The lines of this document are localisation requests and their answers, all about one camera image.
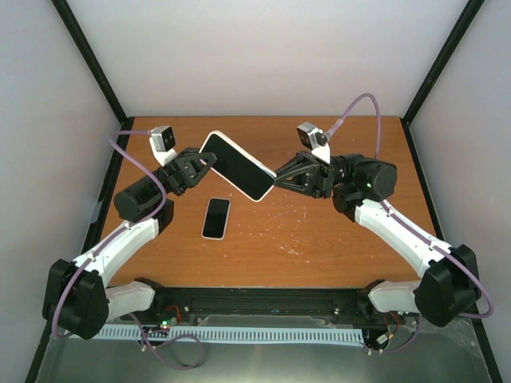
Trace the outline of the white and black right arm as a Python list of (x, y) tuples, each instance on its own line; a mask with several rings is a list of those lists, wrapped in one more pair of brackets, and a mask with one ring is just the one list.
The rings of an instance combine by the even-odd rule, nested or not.
[(411, 312), (444, 327), (481, 297), (477, 258), (466, 245), (454, 247), (421, 229), (393, 207), (397, 168), (362, 154), (329, 161), (299, 152), (276, 171), (278, 188), (315, 199), (331, 198), (335, 210), (365, 227), (401, 255), (418, 280), (375, 282), (368, 299), (378, 312)]

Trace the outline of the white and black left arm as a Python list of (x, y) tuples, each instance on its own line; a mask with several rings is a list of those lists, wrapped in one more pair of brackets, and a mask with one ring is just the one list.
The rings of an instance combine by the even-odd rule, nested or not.
[(55, 338), (75, 334), (90, 339), (105, 323), (137, 311), (152, 322), (164, 316), (166, 301), (156, 294), (158, 284), (140, 279), (109, 285), (119, 269), (172, 222), (174, 202), (167, 195), (194, 188), (217, 160), (212, 152), (196, 148), (169, 151), (164, 157), (162, 166), (115, 196), (123, 221), (114, 231), (74, 260), (59, 259), (50, 268), (42, 314)]

